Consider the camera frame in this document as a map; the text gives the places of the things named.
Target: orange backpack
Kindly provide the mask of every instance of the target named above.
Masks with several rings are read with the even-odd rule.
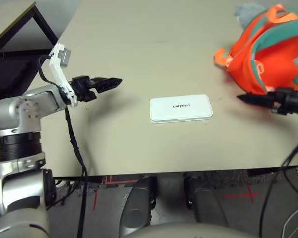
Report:
[[[298,90],[298,10],[280,4],[256,16],[224,57],[214,54],[214,63],[226,68],[248,93],[266,94],[277,87]]]

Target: beige table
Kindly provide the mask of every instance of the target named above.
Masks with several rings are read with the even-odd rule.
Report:
[[[298,143],[298,116],[278,116],[236,98],[238,86],[213,53],[242,30],[232,0],[85,0],[59,42],[72,51],[65,73],[120,77],[115,91],[70,110],[90,175],[279,166]],[[46,76],[52,75],[47,63]],[[37,76],[31,88],[45,83]],[[153,124],[155,97],[206,94],[210,120]],[[78,176],[64,112],[42,120],[47,168]],[[298,155],[294,161],[298,164]]]

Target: floor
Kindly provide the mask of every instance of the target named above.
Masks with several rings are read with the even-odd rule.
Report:
[[[157,206],[152,211],[151,225],[169,222],[194,222],[193,214],[184,203],[183,177],[168,174],[158,177],[159,195]],[[292,178],[298,188],[298,178]],[[214,190],[221,201],[230,227],[255,236],[258,235],[259,216],[268,183],[224,187]],[[101,187],[87,199],[85,238],[117,238],[119,219],[130,188],[119,185],[116,188]],[[81,197],[74,193],[63,207],[49,210],[51,237],[75,237],[80,212]],[[263,237],[281,237],[282,227],[289,215],[298,209],[298,195],[290,186],[279,181],[275,184],[267,207]],[[298,225],[296,215],[286,228],[285,237]],[[298,231],[292,236],[298,238]]]

